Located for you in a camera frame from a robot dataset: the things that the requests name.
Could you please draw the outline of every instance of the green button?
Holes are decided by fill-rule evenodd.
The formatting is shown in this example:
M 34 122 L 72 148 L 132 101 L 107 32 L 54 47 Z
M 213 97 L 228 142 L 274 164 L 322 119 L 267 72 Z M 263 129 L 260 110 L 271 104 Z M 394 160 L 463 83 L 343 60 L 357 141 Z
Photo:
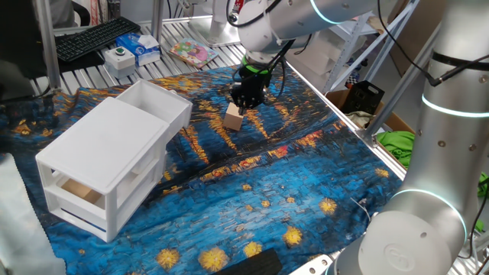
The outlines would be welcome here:
M 123 48 L 117 48 L 115 49 L 115 54 L 122 56 L 125 54 L 125 50 Z

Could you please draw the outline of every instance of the blue patterned tablecloth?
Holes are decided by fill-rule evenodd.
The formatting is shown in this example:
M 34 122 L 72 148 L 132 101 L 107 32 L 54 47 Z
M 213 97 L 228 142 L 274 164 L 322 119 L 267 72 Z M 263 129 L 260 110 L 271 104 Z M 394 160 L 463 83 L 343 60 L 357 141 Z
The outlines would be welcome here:
M 249 111 L 240 131 L 223 128 L 232 70 L 153 81 L 193 102 L 191 125 L 167 145 L 164 178 L 109 244 L 47 212 L 34 156 L 128 86 L 0 106 L 0 154 L 14 155 L 68 274 L 206 274 L 268 248 L 287 274 L 364 232 L 368 217 L 353 200 L 379 211 L 396 176 L 291 70 L 282 97 Z

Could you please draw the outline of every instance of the wooden block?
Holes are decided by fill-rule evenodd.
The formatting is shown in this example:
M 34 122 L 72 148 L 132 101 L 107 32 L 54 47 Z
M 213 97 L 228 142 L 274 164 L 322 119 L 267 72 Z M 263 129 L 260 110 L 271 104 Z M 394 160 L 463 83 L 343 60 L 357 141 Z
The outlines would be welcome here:
M 226 116 L 222 122 L 222 126 L 239 131 L 241 123 L 243 122 L 243 116 L 239 115 L 239 108 L 234 103 L 229 103 L 228 110 L 226 110 Z
M 63 184 L 61 188 L 65 189 L 75 196 L 85 199 L 87 202 L 90 203 L 96 203 L 102 196 L 102 194 L 100 194 L 99 192 L 96 192 L 95 190 L 92 190 L 89 187 L 84 186 L 82 183 L 78 183 L 77 181 L 74 181 L 72 179 L 66 181 L 66 183 Z

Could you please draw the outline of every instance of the green cloth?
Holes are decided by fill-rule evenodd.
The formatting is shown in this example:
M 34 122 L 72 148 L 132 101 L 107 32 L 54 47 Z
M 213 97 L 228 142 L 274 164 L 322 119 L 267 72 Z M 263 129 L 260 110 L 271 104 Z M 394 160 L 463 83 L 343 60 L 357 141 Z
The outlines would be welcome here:
M 479 183 L 482 183 L 485 180 L 487 180 L 487 175 L 485 173 L 482 173 L 481 177 L 479 178 Z M 484 184 L 483 186 L 479 186 L 477 188 L 477 196 L 485 196 L 486 192 L 487 192 L 487 184 Z
M 384 132 L 377 135 L 382 144 L 401 164 L 409 168 L 413 151 L 414 134 L 408 131 Z

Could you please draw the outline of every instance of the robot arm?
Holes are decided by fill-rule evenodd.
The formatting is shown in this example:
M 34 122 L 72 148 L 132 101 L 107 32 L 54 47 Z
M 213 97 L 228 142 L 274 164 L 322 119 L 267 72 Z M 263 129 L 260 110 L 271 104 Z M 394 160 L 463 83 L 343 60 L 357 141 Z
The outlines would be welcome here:
M 285 42 L 362 15 L 376 3 L 376 0 L 275 0 L 272 4 L 251 1 L 241 9 L 238 24 L 263 16 L 253 24 L 239 27 L 238 33 L 246 50 L 276 53 Z
M 362 15 L 376 3 L 377 0 L 255 0 L 246 3 L 237 24 L 231 22 L 238 28 L 241 43 L 247 50 L 238 71 L 241 78 L 233 77 L 232 98 L 240 112 L 267 101 L 271 71 L 283 62 L 278 55 L 293 47 L 303 47 L 310 34 Z
M 272 5 L 270 10 L 267 1 L 255 0 L 240 13 L 239 24 L 260 17 L 238 30 L 247 49 L 238 71 L 242 81 L 232 90 L 240 108 L 263 102 L 272 53 L 369 11 L 376 1 L 276 0 Z M 365 234 L 329 265 L 327 275 L 448 273 L 475 220 L 478 178 L 489 149 L 489 63 L 475 62 L 489 51 L 488 14 L 486 0 L 447 0 L 429 73 L 451 78 L 428 78 L 438 81 L 426 83 L 403 185 Z

